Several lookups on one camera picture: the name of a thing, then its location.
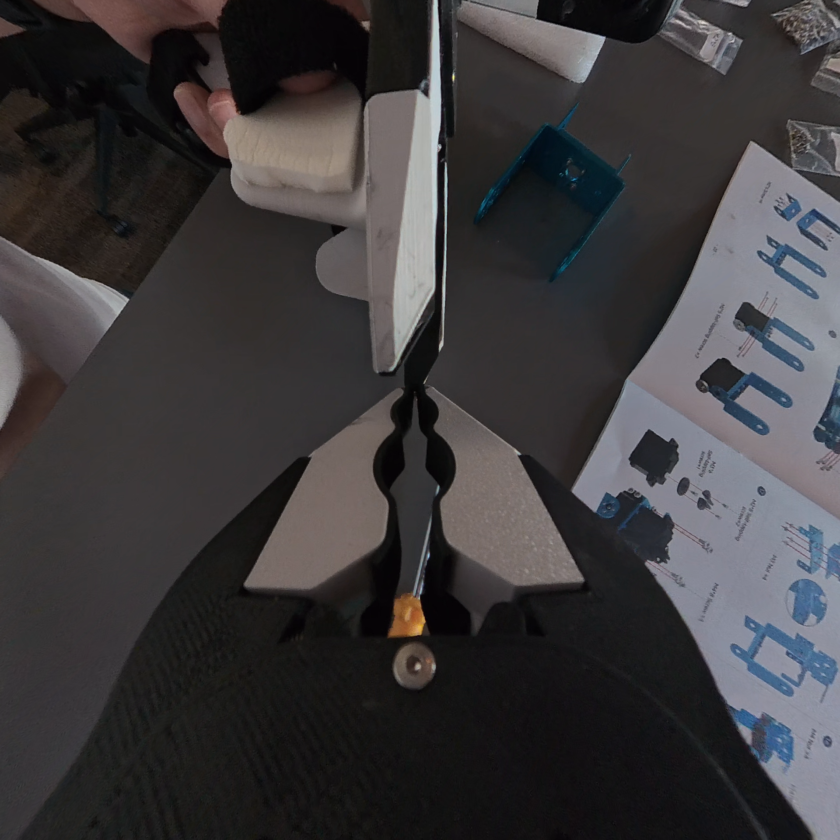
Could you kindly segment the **white instruction booklet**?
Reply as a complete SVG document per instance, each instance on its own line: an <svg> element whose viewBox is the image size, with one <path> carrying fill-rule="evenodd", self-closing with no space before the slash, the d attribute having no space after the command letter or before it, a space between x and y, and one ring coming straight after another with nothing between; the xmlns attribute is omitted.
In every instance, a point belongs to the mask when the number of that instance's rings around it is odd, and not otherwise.
<svg viewBox="0 0 840 840"><path fill-rule="evenodd" d="M838 221L751 142L574 484L815 838L839 834Z"/></svg>

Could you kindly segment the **white foam sheet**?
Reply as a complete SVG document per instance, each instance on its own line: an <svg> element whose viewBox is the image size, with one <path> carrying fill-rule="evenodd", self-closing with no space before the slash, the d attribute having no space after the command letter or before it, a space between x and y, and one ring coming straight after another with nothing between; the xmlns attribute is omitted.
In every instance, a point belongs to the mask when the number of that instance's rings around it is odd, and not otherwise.
<svg viewBox="0 0 840 840"><path fill-rule="evenodd" d="M536 11L536 2L460 2L462 24L495 43L524 56L573 83L583 83L601 53L605 38L543 22L525 15Z"/></svg>

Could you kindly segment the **person's left hand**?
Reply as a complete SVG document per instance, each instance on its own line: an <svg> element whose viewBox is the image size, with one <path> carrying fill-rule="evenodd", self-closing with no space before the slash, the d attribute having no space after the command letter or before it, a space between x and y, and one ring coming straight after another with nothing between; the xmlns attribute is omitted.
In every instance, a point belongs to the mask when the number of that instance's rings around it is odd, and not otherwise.
<svg viewBox="0 0 840 840"><path fill-rule="evenodd" d="M228 158L226 123L277 92L310 95L346 80L364 94L364 2L76 1L59 16L94 23L150 67L150 99Z"/></svg>

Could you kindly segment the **group of small screw bags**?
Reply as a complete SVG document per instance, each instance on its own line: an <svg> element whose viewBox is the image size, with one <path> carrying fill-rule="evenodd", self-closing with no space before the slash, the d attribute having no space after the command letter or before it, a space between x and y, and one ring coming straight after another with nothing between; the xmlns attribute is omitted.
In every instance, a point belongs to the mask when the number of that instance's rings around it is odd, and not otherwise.
<svg viewBox="0 0 840 840"><path fill-rule="evenodd" d="M839 14L838 2L803 1L788 3L769 13L773 26L795 47L799 56L822 52L810 85L833 100L839 99ZM735 60L742 38L688 10L678 3L659 37L699 63L726 75ZM792 167L805 173L839 175L839 128L790 119L786 123Z"/></svg>

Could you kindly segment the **dark grey desk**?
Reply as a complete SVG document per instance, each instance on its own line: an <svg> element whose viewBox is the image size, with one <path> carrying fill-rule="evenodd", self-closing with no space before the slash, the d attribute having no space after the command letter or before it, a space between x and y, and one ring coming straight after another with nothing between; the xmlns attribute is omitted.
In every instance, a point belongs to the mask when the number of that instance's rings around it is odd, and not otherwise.
<svg viewBox="0 0 840 840"><path fill-rule="evenodd" d="M726 76L661 38L606 41L580 87L470 28L448 144L445 344L430 384L570 486L662 329L750 141L838 124L771 14L687 2L742 37ZM555 282L474 215L544 123L625 190ZM200 550L289 463L401 383L368 311L324 290L329 227L242 203L220 175L2 482L2 838L84 744L137 637Z"/></svg>

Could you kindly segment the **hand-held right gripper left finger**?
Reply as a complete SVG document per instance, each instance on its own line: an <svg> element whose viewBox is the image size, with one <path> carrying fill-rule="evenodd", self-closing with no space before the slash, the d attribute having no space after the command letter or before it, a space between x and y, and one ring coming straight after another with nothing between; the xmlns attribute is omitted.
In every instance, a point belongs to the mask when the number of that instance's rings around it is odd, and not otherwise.
<svg viewBox="0 0 840 840"><path fill-rule="evenodd" d="M412 414L412 394L395 389L312 452L247 592L348 608L361 635L388 633L402 566L392 487Z"/></svg>

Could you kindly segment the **person's white shirt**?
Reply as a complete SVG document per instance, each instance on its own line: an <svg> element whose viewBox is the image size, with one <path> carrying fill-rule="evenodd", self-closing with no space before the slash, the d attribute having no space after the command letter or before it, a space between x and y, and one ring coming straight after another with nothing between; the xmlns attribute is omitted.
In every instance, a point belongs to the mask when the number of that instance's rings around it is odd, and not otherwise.
<svg viewBox="0 0 840 840"><path fill-rule="evenodd" d="M128 301L2 238L1 422L12 411L29 356L69 384Z"/></svg>

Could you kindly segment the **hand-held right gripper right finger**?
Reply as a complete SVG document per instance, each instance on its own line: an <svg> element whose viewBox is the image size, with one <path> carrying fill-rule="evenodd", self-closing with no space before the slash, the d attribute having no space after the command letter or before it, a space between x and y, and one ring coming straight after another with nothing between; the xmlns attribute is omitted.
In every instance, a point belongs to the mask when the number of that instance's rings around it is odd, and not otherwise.
<svg viewBox="0 0 840 840"><path fill-rule="evenodd" d="M577 592L585 578L521 454L433 387L420 391L437 485L421 603L432 635L470 635L500 603Z"/></svg>

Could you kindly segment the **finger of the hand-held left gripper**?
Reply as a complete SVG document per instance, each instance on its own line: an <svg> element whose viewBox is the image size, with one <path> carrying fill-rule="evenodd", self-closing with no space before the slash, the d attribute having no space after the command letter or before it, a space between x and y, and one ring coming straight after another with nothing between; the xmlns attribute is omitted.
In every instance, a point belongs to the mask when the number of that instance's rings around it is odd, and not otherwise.
<svg viewBox="0 0 840 840"><path fill-rule="evenodd" d="M418 89L375 94L364 109L367 289L379 375L403 362L434 295L439 128Z"/></svg>
<svg viewBox="0 0 840 840"><path fill-rule="evenodd" d="M437 362L445 343L445 304L448 254L448 135L447 112L442 107L437 140L437 205L434 241L435 285L428 316L418 330L410 353L404 362L404 388L421 390Z"/></svg>

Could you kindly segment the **yellow handle screwdriver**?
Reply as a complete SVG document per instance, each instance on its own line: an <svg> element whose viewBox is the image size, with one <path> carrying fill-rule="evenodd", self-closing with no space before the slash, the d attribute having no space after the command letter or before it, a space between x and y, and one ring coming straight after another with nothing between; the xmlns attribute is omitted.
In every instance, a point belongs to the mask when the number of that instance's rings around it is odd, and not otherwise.
<svg viewBox="0 0 840 840"><path fill-rule="evenodd" d="M427 562L431 553L432 522L433 520L430 518L413 588L408 593L400 594L394 600L392 622L387 633L389 638L417 637L423 635L426 630L427 621L422 606L422 594L424 593Z"/></svg>

